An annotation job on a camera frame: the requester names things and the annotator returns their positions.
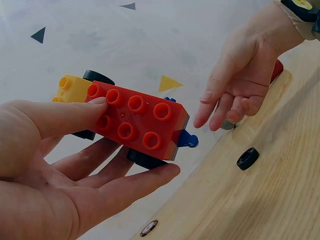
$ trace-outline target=right hand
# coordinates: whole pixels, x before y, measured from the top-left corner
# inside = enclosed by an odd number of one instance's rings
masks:
[[[225,120],[254,116],[269,90],[277,58],[303,42],[292,21],[271,3],[227,38],[208,79],[194,127],[209,122],[212,131]]]
[[[278,53],[262,36],[242,26],[226,40],[213,68],[194,120],[196,128],[209,123],[212,131],[223,122],[237,123],[260,109],[269,89]]]

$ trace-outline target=yellow triangle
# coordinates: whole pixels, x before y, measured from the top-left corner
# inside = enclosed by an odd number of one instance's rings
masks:
[[[159,86],[159,92],[166,91],[169,89],[177,88],[183,86],[180,82],[177,82],[176,80],[173,80],[170,77],[162,76],[160,86]]]

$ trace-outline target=red object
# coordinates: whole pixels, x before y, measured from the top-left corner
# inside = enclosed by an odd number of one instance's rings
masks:
[[[174,160],[189,115],[177,102],[93,81],[86,102],[105,97],[108,108],[93,132],[160,160]]]
[[[272,84],[274,80],[276,80],[276,78],[283,72],[283,70],[284,70],[284,65],[277,59],[274,65],[270,84]]]

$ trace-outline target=wood grain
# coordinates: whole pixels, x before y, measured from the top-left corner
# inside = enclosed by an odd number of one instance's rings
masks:
[[[299,46],[284,68],[259,113],[223,136],[150,219],[158,226],[132,240],[320,239],[320,43]],[[241,171],[250,147],[260,157]]]

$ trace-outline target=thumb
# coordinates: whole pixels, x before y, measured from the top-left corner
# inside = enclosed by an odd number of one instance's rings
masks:
[[[0,104],[0,177],[20,176],[42,139],[90,129],[106,109],[104,97],[85,103],[13,100]]]
[[[24,121],[34,123],[41,139],[72,134],[94,127],[100,116],[107,110],[104,97],[90,102],[30,102],[15,100],[8,107],[23,113]]]

